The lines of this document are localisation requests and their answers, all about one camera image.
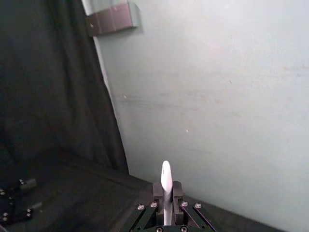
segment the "screw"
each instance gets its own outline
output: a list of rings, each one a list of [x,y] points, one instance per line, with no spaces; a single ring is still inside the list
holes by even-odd
[[[187,232],[187,231],[188,231],[188,228],[186,228],[185,226],[182,226],[182,227],[180,228],[180,231],[181,231],[181,232]]]
[[[138,210],[143,210],[145,208],[145,206],[143,204],[139,204],[139,206],[137,207]]]
[[[188,206],[188,202],[182,202],[182,206],[183,207],[187,207]]]
[[[157,227],[156,228],[156,232],[162,232],[163,231],[163,228],[162,227]]]
[[[202,207],[201,203],[195,203],[194,208],[195,209],[200,209]]]
[[[150,205],[152,208],[156,208],[158,206],[157,202],[152,202]]]

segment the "wall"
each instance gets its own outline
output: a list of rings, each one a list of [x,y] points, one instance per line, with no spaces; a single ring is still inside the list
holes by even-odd
[[[142,27],[98,39],[130,173],[169,160],[187,195],[309,231],[309,2],[135,2]]]

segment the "metal bracket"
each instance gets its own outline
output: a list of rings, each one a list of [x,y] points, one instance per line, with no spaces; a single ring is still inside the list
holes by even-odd
[[[138,22],[137,6],[125,2],[91,14],[85,18],[89,36],[99,36],[124,29],[136,28]]]

